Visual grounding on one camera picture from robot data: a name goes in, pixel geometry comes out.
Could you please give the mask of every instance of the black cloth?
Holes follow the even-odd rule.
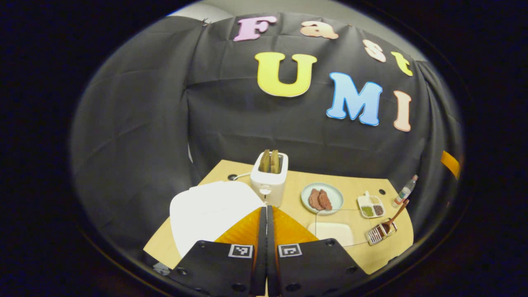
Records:
[[[418,174],[409,204],[415,240],[453,197],[456,180],[440,158],[442,151],[462,156],[460,118],[432,65],[359,28],[305,14],[278,13],[260,38],[233,41],[239,19],[266,15],[208,26],[164,18],[121,47],[89,83],[72,129],[76,186],[101,233],[137,258],[176,194],[221,159],[253,163],[265,149],[286,153],[291,170],[386,178],[397,191]],[[304,36],[304,21],[330,24],[339,38]],[[383,49],[385,63],[367,55],[363,39]],[[279,69],[284,83],[297,77],[293,54],[315,56],[308,91],[293,98],[263,92],[254,56],[266,51],[286,55]],[[409,61],[412,77],[392,51]],[[331,72],[350,75],[358,91],[369,81],[382,86],[378,126],[327,117]],[[412,98],[409,132],[393,126],[396,90]]]

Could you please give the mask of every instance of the foam letter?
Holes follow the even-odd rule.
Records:
[[[268,22],[274,23],[276,21],[277,18],[274,16],[243,18],[238,21],[240,24],[240,30],[238,31],[238,36],[233,40],[242,41],[257,39],[260,37],[260,34],[255,33],[255,29],[258,29],[260,33],[265,32],[268,29]]]
[[[391,54],[396,57],[396,63],[398,63],[398,67],[400,67],[401,71],[403,71],[403,73],[407,74],[408,76],[412,76],[412,71],[407,67],[407,65],[409,65],[409,61],[407,61],[400,53],[391,52]]]
[[[369,56],[383,63],[387,61],[387,58],[385,58],[385,55],[382,53],[383,50],[379,45],[367,39],[363,39],[363,44],[365,44],[365,51]]]
[[[402,91],[394,91],[394,95],[398,99],[398,117],[394,121],[394,128],[405,132],[411,131],[409,124],[409,102],[411,96]]]
[[[348,115],[351,120],[355,120],[361,109],[363,113],[359,117],[360,122],[366,125],[377,126],[378,107],[380,94],[383,88],[373,82],[367,82],[358,94],[356,86],[349,75],[340,72],[330,73],[330,78],[334,80],[334,101],[332,108],[326,111],[326,115],[331,118],[343,119],[346,117],[345,103],[348,108]]]
[[[308,54],[294,54],[291,58],[297,61],[297,80],[294,83],[279,81],[279,63],[286,56],[277,52],[263,52],[255,55],[259,61],[257,82],[259,87],[273,96],[295,97],[304,94],[312,80],[312,64],[317,58]]]
[[[339,35],[334,32],[334,28],[332,28],[332,26],[328,25],[327,23],[307,21],[302,22],[301,25],[303,27],[300,29],[300,32],[306,36],[322,36],[328,39],[336,39],[339,37]]]

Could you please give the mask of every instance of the wooden spoon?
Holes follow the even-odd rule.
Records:
[[[409,203],[409,199],[405,199],[405,201],[403,202],[403,205],[400,207],[400,210],[398,210],[398,212],[394,215],[394,217],[392,217],[392,219],[390,219],[388,222],[384,222],[381,224],[383,226],[383,229],[385,229],[385,233],[387,234],[389,233],[389,231],[391,230],[392,222],[394,222],[396,217],[403,211],[403,209],[405,208],[405,206],[407,206],[408,203]]]

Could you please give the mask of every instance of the letter m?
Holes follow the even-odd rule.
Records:
[[[332,107],[326,111],[326,115],[331,118],[343,119],[346,117],[345,104],[351,120],[359,117],[361,123],[365,125],[377,126],[378,107],[382,87],[373,82],[367,82],[360,93],[349,75],[340,72],[330,73],[330,78],[334,80],[334,101]]]

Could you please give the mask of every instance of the bottle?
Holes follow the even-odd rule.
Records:
[[[398,206],[400,206],[405,201],[405,199],[407,199],[407,197],[411,194],[412,190],[414,190],[414,186],[416,185],[417,180],[418,176],[414,175],[412,179],[405,184],[398,196],[396,196],[396,198],[392,202],[392,207],[398,208]]]

